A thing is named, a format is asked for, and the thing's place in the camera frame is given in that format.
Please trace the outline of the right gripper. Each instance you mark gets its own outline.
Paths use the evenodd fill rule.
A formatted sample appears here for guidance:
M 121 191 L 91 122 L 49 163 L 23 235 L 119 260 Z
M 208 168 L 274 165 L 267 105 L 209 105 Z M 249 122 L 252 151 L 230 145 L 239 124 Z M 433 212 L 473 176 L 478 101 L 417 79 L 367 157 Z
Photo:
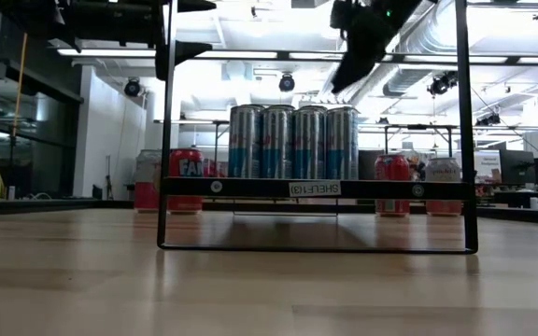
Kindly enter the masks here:
M 347 51 L 332 78 L 340 93 L 371 73 L 389 42 L 418 7 L 418 0 L 376 0 L 357 7 L 347 31 Z

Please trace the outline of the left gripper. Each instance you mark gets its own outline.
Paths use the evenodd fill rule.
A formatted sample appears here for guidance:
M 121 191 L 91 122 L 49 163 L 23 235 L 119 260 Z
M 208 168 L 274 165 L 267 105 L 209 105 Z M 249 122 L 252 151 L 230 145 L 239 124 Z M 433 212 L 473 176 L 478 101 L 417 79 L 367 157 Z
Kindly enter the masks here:
M 178 12 L 207 11 L 216 9 L 214 2 L 207 0 L 178 0 Z M 168 76 L 168 56 L 164 29 L 163 10 L 154 9 L 154 42 L 155 42 L 155 72 L 159 80 L 167 80 Z M 175 64 L 180 64 L 191 60 L 196 56 L 212 50 L 212 46 L 207 43 L 198 42 L 176 42 Z

